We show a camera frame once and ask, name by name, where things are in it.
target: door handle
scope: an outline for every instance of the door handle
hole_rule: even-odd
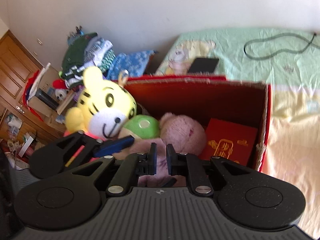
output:
[[[18,111],[20,111],[22,114],[24,114],[24,111],[23,111],[23,109],[22,109],[22,105],[21,105],[21,106],[16,106],[16,109],[17,109]]]

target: blue floral fabric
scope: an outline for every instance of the blue floral fabric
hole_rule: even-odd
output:
[[[129,77],[140,77],[143,75],[149,58],[155,52],[153,50],[145,50],[131,54],[120,53],[112,62],[108,74],[106,76],[109,80],[118,80],[120,71],[127,70]]]

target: yellow tiger plush toy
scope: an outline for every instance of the yellow tiger plush toy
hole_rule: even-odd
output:
[[[134,98],[123,87],[102,79],[98,67],[83,73],[84,90],[77,106],[66,114],[66,128],[70,133],[83,130],[101,139],[116,136],[122,126],[137,113]]]

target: pile of clothes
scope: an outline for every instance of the pile of clothes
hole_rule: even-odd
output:
[[[130,77],[142,76],[153,50],[120,53],[115,55],[112,43],[97,33],[84,34],[81,28],[68,37],[68,50],[62,61],[59,73],[65,86],[78,90],[83,85],[82,74],[89,66],[97,66],[108,80],[117,80],[120,71],[127,70]]]

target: gray ribbed surface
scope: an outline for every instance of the gray ribbed surface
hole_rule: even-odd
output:
[[[29,169],[17,171],[9,165],[9,171],[14,195],[17,195],[17,193],[25,186],[39,180],[31,175]]]
[[[282,232],[256,232],[227,220],[210,198],[196,197],[187,188],[134,188],[111,198],[89,222],[65,231],[25,228],[15,240],[302,240],[297,227]]]

